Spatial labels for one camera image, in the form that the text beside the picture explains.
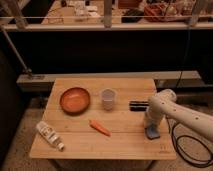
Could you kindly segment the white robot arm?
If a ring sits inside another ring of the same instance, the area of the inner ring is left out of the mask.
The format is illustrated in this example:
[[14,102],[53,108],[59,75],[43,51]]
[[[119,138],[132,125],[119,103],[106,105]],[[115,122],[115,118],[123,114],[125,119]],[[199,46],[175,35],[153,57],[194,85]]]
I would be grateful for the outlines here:
[[176,100],[177,95],[171,89],[164,89],[150,96],[144,116],[144,127],[152,124],[158,127],[167,115],[213,142],[213,116],[178,105]]

